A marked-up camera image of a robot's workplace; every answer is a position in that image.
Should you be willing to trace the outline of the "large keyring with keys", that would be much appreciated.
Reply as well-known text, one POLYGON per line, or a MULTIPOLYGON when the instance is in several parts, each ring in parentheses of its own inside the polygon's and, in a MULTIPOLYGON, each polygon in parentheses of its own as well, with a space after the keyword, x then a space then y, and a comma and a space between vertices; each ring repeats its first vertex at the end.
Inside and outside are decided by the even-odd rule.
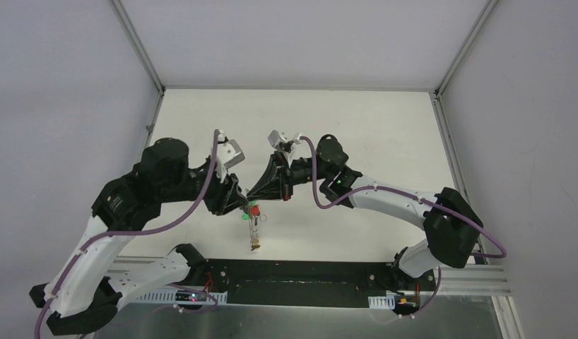
POLYGON ((255 251, 261 247, 259 233, 258 233, 258 223, 261 216, 259 205, 256 201, 250 201, 244 206, 243 214, 246 213, 252 218, 248 221, 249 237, 250 237, 250 249, 255 251))

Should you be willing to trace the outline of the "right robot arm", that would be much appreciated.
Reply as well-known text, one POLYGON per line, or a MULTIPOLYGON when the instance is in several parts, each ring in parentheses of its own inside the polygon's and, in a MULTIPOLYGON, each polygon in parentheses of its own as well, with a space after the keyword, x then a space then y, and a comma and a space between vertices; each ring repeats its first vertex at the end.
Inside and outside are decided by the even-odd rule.
POLYGON ((391 265, 391 282, 402 290, 432 268, 463 268, 468 263, 483 226, 458 191, 444 187, 432 193, 383 184, 349 168, 348 155, 331 134, 313 144, 301 134, 289 139, 274 130, 268 141, 275 151, 247 194, 249 200, 288 201, 297 185, 311 184, 321 209, 373 210, 416 226, 425 239, 402 249, 391 265))

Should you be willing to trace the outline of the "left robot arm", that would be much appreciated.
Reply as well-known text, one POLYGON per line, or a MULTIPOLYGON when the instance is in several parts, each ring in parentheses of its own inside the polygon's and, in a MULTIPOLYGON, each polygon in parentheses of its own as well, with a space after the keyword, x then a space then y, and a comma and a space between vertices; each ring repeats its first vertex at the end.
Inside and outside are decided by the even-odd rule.
POLYGON ((162 259, 124 273, 108 270, 127 244, 151 234, 146 227, 166 203, 203 203, 214 215, 244 206, 231 167, 244 160, 239 144, 222 132, 213 136, 211 154, 197 168, 189 166, 189 147, 176 138, 161 138, 144 149, 130 173, 108 182, 91 208, 87 227, 59 274, 36 285, 30 297, 40 315, 35 330, 52 335, 87 335, 106 326, 129 302, 160 287, 206 280, 206 259, 192 244, 179 244, 162 259))

